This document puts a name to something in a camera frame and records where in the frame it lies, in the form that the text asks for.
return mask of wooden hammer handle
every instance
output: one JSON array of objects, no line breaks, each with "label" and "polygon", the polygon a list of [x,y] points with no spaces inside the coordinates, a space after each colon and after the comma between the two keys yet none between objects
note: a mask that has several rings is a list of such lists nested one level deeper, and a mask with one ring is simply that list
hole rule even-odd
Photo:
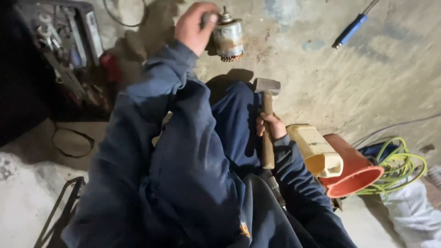
[{"label": "wooden hammer handle", "polygon": [[[264,91],[262,94],[263,112],[269,115],[273,115],[273,99],[271,93]],[[273,143],[271,142],[271,129],[270,126],[265,124],[265,132],[263,132],[262,140],[262,158],[264,169],[274,169],[274,150]]]}]

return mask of knee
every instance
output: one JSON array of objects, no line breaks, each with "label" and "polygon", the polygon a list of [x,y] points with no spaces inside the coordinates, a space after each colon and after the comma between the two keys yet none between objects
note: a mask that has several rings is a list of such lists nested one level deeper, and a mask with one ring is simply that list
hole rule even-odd
[{"label": "knee", "polygon": [[241,99],[254,98],[254,92],[251,90],[247,83],[244,83],[242,81],[234,82],[227,91],[228,94],[233,94],[237,97],[240,97]]}]

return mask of hammer head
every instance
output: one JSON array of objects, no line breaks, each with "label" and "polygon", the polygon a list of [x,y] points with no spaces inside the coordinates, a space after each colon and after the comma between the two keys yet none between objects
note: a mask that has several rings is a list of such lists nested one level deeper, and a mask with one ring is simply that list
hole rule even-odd
[{"label": "hammer head", "polygon": [[253,85],[256,93],[267,91],[273,96],[277,96],[280,92],[280,82],[276,80],[256,78]]}]

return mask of dark blue sweatshirt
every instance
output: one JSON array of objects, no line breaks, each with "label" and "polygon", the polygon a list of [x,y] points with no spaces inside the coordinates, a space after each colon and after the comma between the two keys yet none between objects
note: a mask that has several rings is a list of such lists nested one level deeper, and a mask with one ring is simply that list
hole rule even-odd
[{"label": "dark blue sweatshirt", "polygon": [[355,247],[288,135],[273,170],[287,211],[259,177],[230,170],[197,59],[176,41],[119,94],[68,247]]}]

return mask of blue screwdriver handle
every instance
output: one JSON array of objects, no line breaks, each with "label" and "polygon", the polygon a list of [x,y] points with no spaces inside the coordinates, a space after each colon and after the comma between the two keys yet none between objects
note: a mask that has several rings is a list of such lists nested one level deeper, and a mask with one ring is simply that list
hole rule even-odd
[{"label": "blue screwdriver handle", "polygon": [[357,16],[357,19],[355,19],[335,40],[333,48],[338,48],[339,46],[346,44],[349,41],[349,39],[357,32],[361,24],[366,20],[367,20],[367,15],[359,14]]}]

